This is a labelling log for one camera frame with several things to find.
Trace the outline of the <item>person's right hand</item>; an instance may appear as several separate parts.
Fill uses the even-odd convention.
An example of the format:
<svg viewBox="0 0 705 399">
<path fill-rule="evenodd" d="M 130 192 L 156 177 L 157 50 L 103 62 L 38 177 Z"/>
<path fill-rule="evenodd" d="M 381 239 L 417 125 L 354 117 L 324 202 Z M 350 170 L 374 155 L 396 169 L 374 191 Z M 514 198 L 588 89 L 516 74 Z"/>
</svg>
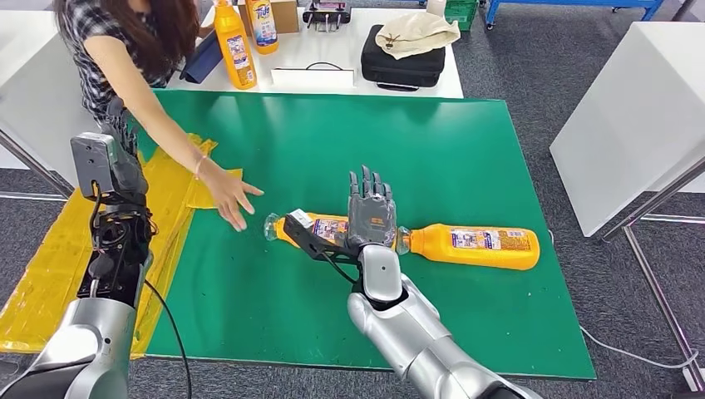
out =
<svg viewBox="0 0 705 399">
<path fill-rule="evenodd" d="M 200 163 L 197 176 L 209 190 L 220 216 L 238 232 L 247 229 L 241 210 L 243 209 L 247 214 L 254 214 L 255 210 L 248 195 L 261 196 L 264 192 L 230 174 L 210 158 L 205 158 Z"/>
</svg>

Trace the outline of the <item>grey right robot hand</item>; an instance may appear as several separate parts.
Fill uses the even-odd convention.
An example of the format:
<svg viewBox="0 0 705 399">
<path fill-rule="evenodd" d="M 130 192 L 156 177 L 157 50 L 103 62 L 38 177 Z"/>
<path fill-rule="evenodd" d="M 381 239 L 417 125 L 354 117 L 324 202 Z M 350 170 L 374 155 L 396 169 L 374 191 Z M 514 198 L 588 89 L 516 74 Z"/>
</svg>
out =
<svg viewBox="0 0 705 399">
<path fill-rule="evenodd" d="M 348 230 L 350 249 L 366 244 L 391 248 L 397 233 L 396 204 L 391 186 L 377 172 L 361 165 L 360 177 L 349 172 Z"/>
</svg>

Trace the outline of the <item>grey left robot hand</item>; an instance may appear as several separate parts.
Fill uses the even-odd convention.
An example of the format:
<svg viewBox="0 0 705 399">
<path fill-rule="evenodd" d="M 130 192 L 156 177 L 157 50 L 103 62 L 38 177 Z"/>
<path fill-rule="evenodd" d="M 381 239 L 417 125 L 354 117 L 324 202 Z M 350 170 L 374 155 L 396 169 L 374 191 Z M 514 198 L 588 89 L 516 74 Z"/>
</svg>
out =
<svg viewBox="0 0 705 399">
<path fill-rule="evenodd" d="M 113 172 L 119 191 L 127 194 L 132 202 L 146 205 L 148 183 L 143 174 L 137 153 L 137 129 L 130 127 L 131 113 L 119 96 L 113 97 L 100 122 L 101 132 L 117 141 L 117 162 Z"/>
</svg>

